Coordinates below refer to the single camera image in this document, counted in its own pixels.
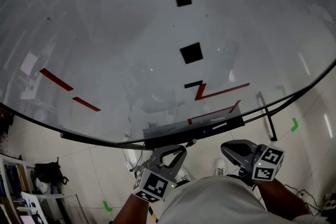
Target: red tape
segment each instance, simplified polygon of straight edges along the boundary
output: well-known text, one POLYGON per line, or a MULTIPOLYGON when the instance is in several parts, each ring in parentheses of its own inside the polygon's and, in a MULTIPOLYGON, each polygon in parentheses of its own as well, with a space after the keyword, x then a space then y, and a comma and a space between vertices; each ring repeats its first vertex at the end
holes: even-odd
POLYGON ((247 87, 249 85, 250 85, 250 83, 247 83, 247 84, 243 84, 243 85, 240 85, 240 86, 237 86, 237 87, 233 87, 233 88, 230 88, 230 89, 227 89, 227 90, 224 90, 224 91, 215 92, 215 93, 212 93, 212 94, 208 94, 208 95, 202 96, 203 92, 204 92, 204 89, 205 89, 205 86, 206 86, 206 83, 205 83, 205 84, 199 85, 195 101, 202 100, 202 99, 205 99, 205 98, 209 98, 209 97, 212 97, 212 96, 216 96, 216 95, 219 95, 219 94, 222 94, 222 93, 226 93, 226 92, 231 92, 231 91, 243 88, 243 87, 247 87))
POLYGON ((231 110, 229 111, 229 114, 232 113, 234 111, 234 109, 239 105, 241 100, 238 100, 235 105, 231 108, 231 110))
POLYGON ((45 75, 48 79, 56 83, 57 85, 61 86, 63 89, 66 89, 67 91, 72 91, 73 87, 67 85, 64 81, 61 81, 59 78, 51 74, 47 69, 42 69, 40 71, 43 75, 45 75))
POLYGON ((83 99, 80 99, 79 97, 74 97, 73 98, 75 101, 77 101, 78 103, 85 105, 87 108, 90 108, 96 112, 100 111, 99 108, 96 108, 95 106, 93 106, 92 104, 89 104, 88 102, 85 102, 83 99))

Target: cable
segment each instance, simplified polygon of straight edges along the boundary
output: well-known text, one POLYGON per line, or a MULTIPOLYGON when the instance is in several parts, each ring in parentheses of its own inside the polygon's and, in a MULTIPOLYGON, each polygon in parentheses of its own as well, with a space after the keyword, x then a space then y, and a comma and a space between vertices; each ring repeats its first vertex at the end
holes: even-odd
POLYGON ((287 187, 289 187, 289 188, 291 188, 291 189, 295 189, 295 190, 297 191, 296 194, 300 193, 301 196, 304 195, 304 193, 302 193, 302 192, 304 191, 305 193, 307 193, 307 194, 314 200, 314 203, 315 203, 316 207, 322 207, 322 206, 323 206, 323 205, 317 205, 315 198, 314 198, 308 191, 306 191, 305 189, 298 190, 297 188, 293 188, 293 187, 291 187, 291 186, 288 186, 287 184, 284 185, 284 186, 287 186, 287 187))
POLYGON ((126 160, 126 162, 128 162, 128 160, 127 160, 127 158, 126 158, 126 154, 125 154, 124 149, 122 148, 121 150, 122 150, 122 152, 123 152, 123 154, 124 154, 124 156, 125 156, 125 160, 126 160))
POLYGON ((309 208, 309 206, 306 202, 305 202, 305 205, 307 206, 309 213, 313 216, 313 212, 310 210, 310 208, 309 208))
POLYGON ((139 157, 138 161, 136 162, 136 165, 135 165, 135 167, 138 165, 138 163, 139 163, 139 160, 141 159, 141 157, 142 157, 142 151, 141 151, 141 154, 140 154, 140 157, 139 157))
POLYGON ((317 208, 315 208, 313 205, 311 205, 311 204, 309 204, 309 203, 307 203, 307 202, 305 202, 305 204, 307 205, 307 207, 308 206, 311 206, 312 208, 314 208, 316 211, 318 211, 319 213, 321 213, 322 211, 321 210, 319 210, 319 209, 317 209, 317 208))

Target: white floor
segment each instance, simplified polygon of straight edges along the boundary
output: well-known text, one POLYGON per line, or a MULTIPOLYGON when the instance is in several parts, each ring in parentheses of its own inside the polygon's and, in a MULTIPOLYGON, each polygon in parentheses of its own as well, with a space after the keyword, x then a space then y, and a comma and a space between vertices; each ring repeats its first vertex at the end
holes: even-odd
MULTIPOLYGON (((335 92, 336 75, 332 71, 298 102, 273 117, 278 135, 276 145, 286 150, 277 178, 284 184, 306 189, 318 203, 325 193, 336 187, 335 92), (296 118, 299 124, 294 132, 291 130, 294 126, 292 118, 296 118)), ((211 175, 215 160, 223 157, 220 145, 225 141, 243 138, 269 144, 265 119, 198 141, 188 148, 184 166, 195 178, 211 175)), ((21 154, 23 159, 34 162, 51 162, 59 157, 61 171, 70 180, 64 186, 64 193, 78 194, 90 223, 108 223, 113 220, 134 183, 134 178, 124 166, 122 150, 64 140, 57 132, 18 117, 14 118, 8 147, 3 151, 9 155, 21 154), (104 200, 113 208, 112 212, 106 211, 104 200)), ((227 162, 227 170, 228 173, 236 173, 237 167, 227 162)), ((85 222, 75 199, 67 199, 66 205, 74 223, 85 222)), ((154 205, 153 209, 160 217, 161 205, 154 205)), ((148 223, 154 223, 150 216, 148 223)))

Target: sneaker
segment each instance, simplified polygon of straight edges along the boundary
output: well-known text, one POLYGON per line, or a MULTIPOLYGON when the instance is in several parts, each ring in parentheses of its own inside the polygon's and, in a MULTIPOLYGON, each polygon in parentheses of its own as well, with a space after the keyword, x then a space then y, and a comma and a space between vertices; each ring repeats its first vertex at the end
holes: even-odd
POLYGON ((179 172, 177 173, 177 180, 178 182, 181 181, 191 181, 190 175, 188 173, 188 171, 186 170, 186 168, 181 167, 179 172))
POLYGON ((215 176, 225 176, 226 164, 223 159, 217 159, 215 164, 215 176))

